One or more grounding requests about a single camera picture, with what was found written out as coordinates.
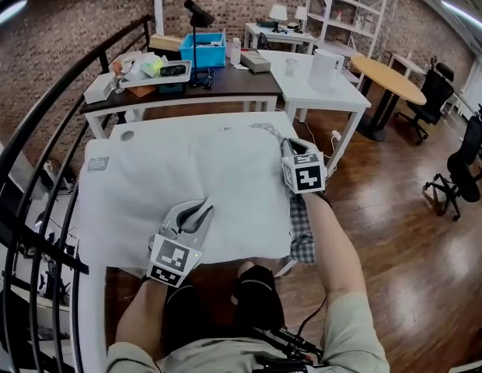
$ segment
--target plaid cloth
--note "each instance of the plaid cloth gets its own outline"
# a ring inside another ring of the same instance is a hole
[[[256,123],[252,124],[251,127],[262,128],[272,133],[281,143],[282,152],[282,142],[285,138],[272,124]],[[292,239],[289,256],[300,263],[314,264],[316,262],[315,251],[313,248],[312,231],[310,230],[309,217],[306,213],[305,201],[301,195],[295,195],[288,188],[286,188],[286,194],[289,198],[289,229]]]

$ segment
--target beige shirt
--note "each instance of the beige shirt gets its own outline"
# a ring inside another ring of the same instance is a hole
[[[384,350],[372,325],[367,296],[350,293],[328,309],[321,347],[326,373],[388,373]],[[261,368],[256,356],[285,357],[264,341],[237,339],[198,340],[154,362],[141,348],[116,343],[108,350],[108,373],[251,373]]]

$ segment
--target black office chair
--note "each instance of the black office chair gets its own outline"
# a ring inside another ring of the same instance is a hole
[[[416,142],[417,145],[422,144],[422,141],[428,137],[428,133],[419,124],[419,120],[423,120],[427,124],[437,124],[442,116],[441,108],[443,104],[453,94],[453,87],[447,82],[447,79],[453,82],[453,70],[442,62],[436,64],[436,69],[441,75],[434,69],[429,69],[422,85],[421,91],[426,97],[426,104],[416,105],[415,103],[407,102],[408,107],[414,111],[415,117],[408,117],[401,112],[395,113],[395,117],[404,117],[415,128],[419,137],[419,140]]]
[[[461,196],[465,201],[470,203],[477,202],[480,199],[480,190],[477,187],[476,180],[469,171],[469,166],[474,162],[480,150],[481,142],[482,123],[478,117],[473,116],[467,124],[466,133],[464,134],[464,140],[462,141],[462,145],[460,145],[460,149],[450,155],[446,163],[446,168],[450,172],[450,179],[452,181],[448,181],[442,174],[438,173],[432,182],[424,185],[424,190],[427,190],[429,187],[434,187],[446,195],[445,207],[439,215],[444,215],[449,206],[449,202],[452,202],[457,212],[453,217],[453,221],[457,221],[460,218],[459,206],[457,206],[456,201],[457,197]],[[443,184],[437,184],[435,182],[437,179],[440,179]]]
[[[257,50],[270,50],[271,46],[269,46],[269,40],[267,40],[267,36],[263,33],[258,35],[258,43],[257,43]]]

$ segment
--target ceiling light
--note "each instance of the ceiling light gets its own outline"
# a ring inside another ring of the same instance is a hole
[[[16,15],[26,5],[26,0],[3,0],[0,2],[0,25]]]
[[[477,19],[470,16],[467,12],[464,12],[463,10],[458,9],[454,5],[451,5],[450,3],[447,3],[447,2],[444,2],[444,1],[442,1],[442,3],[447,9],[452,10],[455,14],[462,16],[464,19],[467,19],[473,25],[475,25],[476,27],[478,27],[482,30],[482,22],[480,22]]]

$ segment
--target brick wall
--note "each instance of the brick wall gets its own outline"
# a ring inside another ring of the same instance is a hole
[[[226,29],[229,39],[243,37],[245,22],[268,19],[275,2],[288,6],[290,20],[293,20],[296,7],[306,3],[306,0],[194,1],[215,15],[217,20],[209,31]],[[364,1],[370,4],[375,0]],[[189,15],[183,2],[163,0],[167,34],[183,36],[190,32]],[[339,7],[344,10],[343,20],[355,17],[350,7]],[[7,143],[30,107],[79,58],[101,40],[146,13],[153,14],[152,0],[29,0],[20,15],[0,28],[2,142]],[[319,31],[318,23],[313,26]],[[330,36],[342,41],[348,39],[346,32],[339,29],[333,30]],[[367,51],[370,39],[357,36],[355,41],[359,49]],[[454,69],[456,86],[465,82],[473,62],[464,42],[421,0],[388,0],[374,56],[387,61],[390,52],[407,55],[409,51],[413,53],[413,60],[421,66],[436,54],[440,61]],[[35,162],[66,110],[98,71],[95,64],[81,76],[39,126],[24,151],[31,162]],[[57,159],[71,144],[83,118],[78,115],[73,122],[67,135],[61,139],[60,148],[54,152]]]

